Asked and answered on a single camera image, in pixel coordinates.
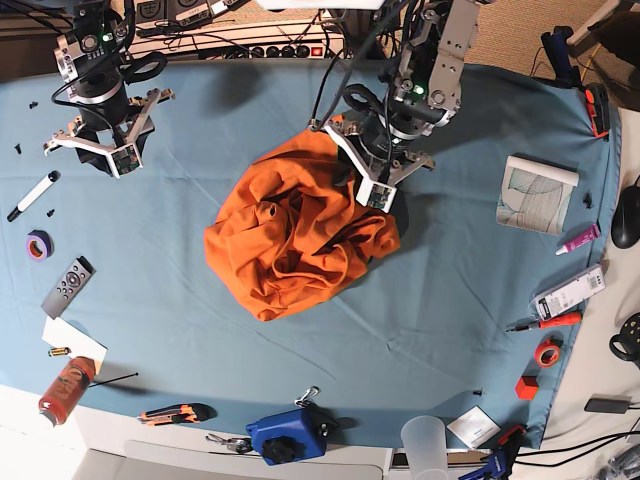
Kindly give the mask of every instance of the blue tablecloth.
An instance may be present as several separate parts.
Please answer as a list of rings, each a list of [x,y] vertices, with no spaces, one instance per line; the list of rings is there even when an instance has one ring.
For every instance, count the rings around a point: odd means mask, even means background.
[[[579,92],[467,66],[462,110],[423,140],[436,170],[402,184],[400,251],[374,262],[331,301],[262,324],[205,264],[203,230],[247,166],[305,127],[325,68],[319,61],[216,61],[170,66],[135,85],[130,95],[170,87],[177,99],[152,114],[156,132],[144,169],[120,180],[81,165],[71,150],[42,155],[42,144],[76,115],[48,101],[58,76],[0,85],[0,383],[44,392],[62,368],[66,360],[48,358],[41,340],[40,304],[84,255],[96,274],[63,318],[108,347],[102,379],[140,375],[89,390],[83,405],[137,415],[200,401],[217,417],[199,427],[243,433],[317,385],[318,403],[351,419],[336,443],[398,446],[408,419],[450,421],[480,405],[503,427],[527,423],[528,443],[539,445],[578,327],[556,331],[564,338],[562,360],[539,374],[531,402],[519,400],[514,387],[523,373],[538,373],[533,351],[548,332],[505,328],[528,317],[536,293],[600,258],[604,236],[561,257],[554,252],[590,223],[599,221],[605,234],[610,228],[620,158],[616,112],[611,140],[595,139]],[[353,81],[383,92],[375,66]],[[39,105],[30,110],[32,101]],[[512,154],[578,171],[562,237],[496,223]],[[7,223],[52,169],[62,173],[58,183]],[[587,192],[592,209],[583,204]],[[33,229],[55,243],[43,263],[25,253]],[[482,396],[472,394],[477,389]],[[452,436],[448,444],[461,446]]]

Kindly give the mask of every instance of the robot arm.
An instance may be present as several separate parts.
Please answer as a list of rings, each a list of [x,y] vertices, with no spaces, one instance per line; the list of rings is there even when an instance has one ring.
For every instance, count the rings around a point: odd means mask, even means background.
[[[45,143],[44,152],[74,148],[80,162],[89,163],[115,178],[142,167],[141,153],[147,136],[154,131],[150,111],[174,98],[171,90],[151,90],[148,96],[129,98],[125,84],[154,78],[166,66],[160,52],[129,61],[125,56],[134,38],[133,0],[125,1],[125,18],[102,1],[81,3],[73,8],[73,30],[58,37],[54,55],[65,84],[52,96],[58,105],[76,107],[80,116],[68,132],[59,131]],[[155,66],[144,72],[141,69]],[[69,101],[58,100],[66,92]],[[103,145],[98,132],[109,130],[112,145]]]
[[[417,2],[409,2],[405,24],[411,27],[400,53],[388,60],[383,101],[364,85],[345,88],[346,103],[366,117],[329,122],[324,129],[362,175],[359,203],[388,212],[400,181],[421,166],[434,168],[429,155],[410,146],[446,125],[460,109],[464,55],[477,35],[481,3],[492,1],[436,0],[416,12]]]

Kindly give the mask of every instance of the paper sheet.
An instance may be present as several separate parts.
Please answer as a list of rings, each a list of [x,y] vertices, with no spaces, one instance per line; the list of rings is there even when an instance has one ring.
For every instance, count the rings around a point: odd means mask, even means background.
[[[480,447],[500,431],[500,427],[480,407],[473,407],[447,428],[469,448]]]
[[[510,156],[496,220],[502,225],[560,235],[577,173]]]
[[[93,338],[85,335],[80,330],[72,327],[62,318],[55,320],[47,316],[42,332],[42,340],[55,348],[68,347],[71,349],[71,358],[87,357],[96,365],[96,375],[100,373],[107,348],[100,345]]]

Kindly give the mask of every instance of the remote control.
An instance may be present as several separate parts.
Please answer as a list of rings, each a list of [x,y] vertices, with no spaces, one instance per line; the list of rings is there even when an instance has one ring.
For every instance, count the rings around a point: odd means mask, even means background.
[[[42,309],[45,313],[53,319],[62,315],[62,312],[87,284],[93,273],[93,267],[86,258],[76,258],[42,302]]]

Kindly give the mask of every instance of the orange cloth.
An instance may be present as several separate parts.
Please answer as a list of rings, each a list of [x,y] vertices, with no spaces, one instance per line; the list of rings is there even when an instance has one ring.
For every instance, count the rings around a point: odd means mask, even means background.
[[[308,130],[251,165],[204,232],[209,266],[263,322],[324,302],[400,246],[394,218],[355,200],[353,174]]]

